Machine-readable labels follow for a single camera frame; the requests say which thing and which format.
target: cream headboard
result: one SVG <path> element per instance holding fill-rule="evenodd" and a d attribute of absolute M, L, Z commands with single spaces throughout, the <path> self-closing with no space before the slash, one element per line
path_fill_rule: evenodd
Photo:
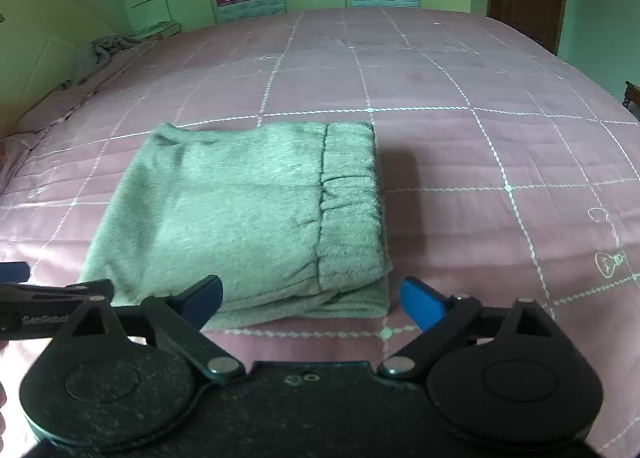
<path fill-rule="evenodd" d="M 76 75 L 93 39 L 114 32 L 73 0 L 0 0 L 0 14 L 1 133 Z"/>

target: hand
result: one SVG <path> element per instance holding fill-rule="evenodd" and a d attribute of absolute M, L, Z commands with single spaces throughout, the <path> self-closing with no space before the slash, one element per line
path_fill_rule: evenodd
<path fill-rule="evenodd" d="M 2 354 L 2 351 L 7 345 L 8 345 L 7 341 L 0 342 L 0 354 Z M 5 402 L 6 402 L 6 395 L 4 394 L 4 389 L 2 388 L 2 384 L 0 384 L 0 408 L 4 406 Z M 4 427 L 5 427 L 4 418 L 0 414 L 0 451 L 4 447 L 4 444 L 2 444 L 2 433 L 4 433 Z"/>

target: bed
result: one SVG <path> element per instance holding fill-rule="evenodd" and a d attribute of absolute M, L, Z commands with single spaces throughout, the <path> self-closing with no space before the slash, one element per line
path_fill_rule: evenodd
<path fill-rule="evenodd" d="M 392 292 L 414 275 L 492 306 L 537 300 L 603 381 L 590 443 L 607 457 L 636 456 L 640 128 L 607 92 L 508 26 L 455 12 L 317 10 L 136 51 L 87 94 L 28 115 L 43 129 L 32 125 L 14 143 L 2 260 L 28 261 L 36 284 L 74 282 L 123 171 L 160 122 L 243 130 L 370 121 Z M 417 334 L 396 300 L 381 319 L 207 333 L 246 363 L 377 363 Z M 9 396 L 3 456 L 33 442 L 17 388 L 45 344 L 12 343 L 0 359 Z"/>

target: grid pattern bedsheet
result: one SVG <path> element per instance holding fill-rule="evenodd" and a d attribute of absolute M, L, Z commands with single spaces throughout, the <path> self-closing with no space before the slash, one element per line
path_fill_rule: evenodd
<path fill-rule="evenodd" d="M 640 128 L 578 70 L 488 18 L 331 9 L 164 40 L 31 151 L 0 204 L 0 256 L 29 261 L 34 283 L 72 283 L 159 122 L 277 120 L 371 121 L 393 284 L 413 274 L 494 306 L 535 298 L 606 388 L 591 444 L 608 457 L 640 451 Z M 247 362 L 378 362 L 417 330 L 394 306 L 377 320 L 208 335 Z M 13 343 L 0 359 L 6 456 L 30 442 L 17 385 L 42 344 Z"/>

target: green folded garment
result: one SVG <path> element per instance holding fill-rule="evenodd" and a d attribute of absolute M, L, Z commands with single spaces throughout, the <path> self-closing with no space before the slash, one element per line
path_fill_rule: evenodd
<path fill-rule="evenodd" d="M 208 328 L 383 316 L 390 262 L 375 168 L 364 122 L 161 124 L 125 171 L 81 280 L 111 279 L 122 305 L 216 274 L 224 300 Z"/>

